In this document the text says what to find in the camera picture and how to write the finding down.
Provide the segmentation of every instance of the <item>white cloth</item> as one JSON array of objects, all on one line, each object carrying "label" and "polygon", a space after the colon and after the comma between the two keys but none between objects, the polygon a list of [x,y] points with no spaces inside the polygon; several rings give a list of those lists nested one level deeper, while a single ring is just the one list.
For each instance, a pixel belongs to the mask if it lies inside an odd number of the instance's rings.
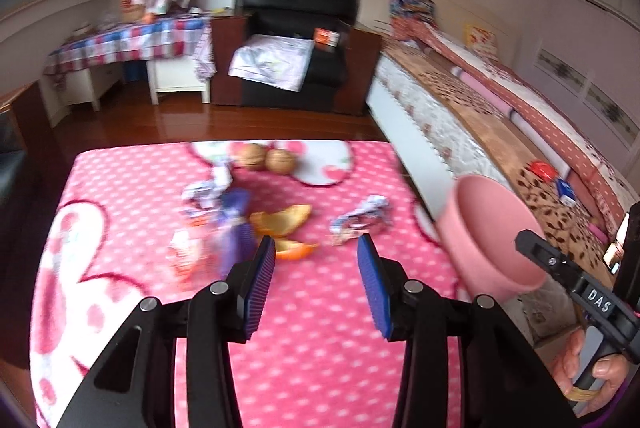
[{"label": "white cloth", "polygon": [[300,91],[313,49],[313,40],[254,34],[234,53],[229,75]]}]

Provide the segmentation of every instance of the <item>finger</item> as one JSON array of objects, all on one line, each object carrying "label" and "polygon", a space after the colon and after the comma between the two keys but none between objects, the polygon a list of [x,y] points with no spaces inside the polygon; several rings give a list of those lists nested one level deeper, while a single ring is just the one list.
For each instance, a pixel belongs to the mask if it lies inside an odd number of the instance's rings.
[{"label": "finger", "polygon": [[605,382],[600,389],[600,393],[587,403],[587,406],[578,414],[578,417],[595,412],[606,406],[616,395],[618,388],[618,386],[613,386],[610,381]]},{"label": "finger", "polygon": [[582,328],[578,328],[574,332],[572,332],[571,336],[569,336],[569,352],[574,356],[579,356],[582,348],[584,347],[584,331]]},{"label": "finger", "polygon": [[558,358],[555,361],[553,369],[551,370],[551,375],[554,378],[554,381],[558,385],[558,388],[562,391],[564,395],[568,394],[571,390],[573,384],[571,379],[569,379],[564,371],[564,366],[562,364],[562,358]]},{"label": "finger", "polygon": [[567,378],[574,379],[578,370],[580,370],[580,356],[576,356],[571,351],[567,351],[562,358],[562,368],[564,368],[564,373]]},{"label": "finger", "polygon": [[629,364],[621,354],[606,356],[593,365],[593,377],[605,379],[606,382],[600,389],[600,393],[587,404],[580,416],[595,412],[604,407],[625,382],[629,372]]},{"label": "finger", "polygon": [[625,382],[628,372],[629,363],[626,358],[622,354],[613,354],[598,360],[593,365],[591,374],[594,378],[604,379],[618,389]]}]

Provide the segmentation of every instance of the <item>pink blanket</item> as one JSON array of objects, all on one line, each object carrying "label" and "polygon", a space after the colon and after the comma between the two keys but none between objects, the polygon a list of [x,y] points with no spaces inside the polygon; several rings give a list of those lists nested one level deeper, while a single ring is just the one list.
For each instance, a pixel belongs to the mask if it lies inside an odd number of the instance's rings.
[{"label": "pink blanket", "polygon": [[[295,142],[304,153],[312,142]],[[234,185],[253,193],[251,211],[313,206],[292,238],[321,243],[309,258],[276,264],[260,329],[231,347],[245,426],[390,426],[404,344],[388,344],[373,326],[355,258],[356,244],[331,246],[330,221],[366,196],[388,197],[392,228],[374,236],[384,257],[402,262],[443,296],[458,278],[448,256],[415,224],[414,195],[386,143],[353,142],[350,172],[331,186],[234,170]],[[180,193],[206,179],[209,165],[191,145],[111,148],[81,154],[52,224],[36,282],[31,324],[31,379],[41,427],[57,424],[82,376],[120,323],[147,295],[163,303],[193,296],[181,290],[166,254],[180,225]],[[332,177],[338,169],[323,170]],[[179,343],[176,426],[188,425]],[[455,340],[449,347],[449,420],[460,425]]]}]

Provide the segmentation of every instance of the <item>basket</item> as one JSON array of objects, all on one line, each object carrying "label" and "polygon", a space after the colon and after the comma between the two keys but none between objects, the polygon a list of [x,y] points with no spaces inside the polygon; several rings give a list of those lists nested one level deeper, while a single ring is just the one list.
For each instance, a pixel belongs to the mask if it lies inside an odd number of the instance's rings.
[{"label": "basket", "polygon": [[131,0],[120,0],[120,21],[128,24],[137,22],[145,16],[145,7],[141,4],[131,4]]}]

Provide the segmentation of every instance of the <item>table leg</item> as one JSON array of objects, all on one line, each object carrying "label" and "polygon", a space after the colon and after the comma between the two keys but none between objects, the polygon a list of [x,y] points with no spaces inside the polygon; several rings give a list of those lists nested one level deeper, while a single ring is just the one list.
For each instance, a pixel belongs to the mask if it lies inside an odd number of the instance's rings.
[{"label": "table leg", "polygon": [[202,90],[202,103],[211,103],[209,80],[204,82],[204,89]]},{"label": "table leg", "polygon": [[158,105],[158,89],[156,85],[156,63],[153,60],[146,61],[146,77],[149,78],[149,92],[151,103]]},{"label": "table leg", "polygon": [[91,91],[91,107],[93,108],[94,113],[98,113],[100,112],[100,98],[95,91],[94,78],[92,76],[91,69],[86,69],[85,72],[89,80],[89,90]]}]

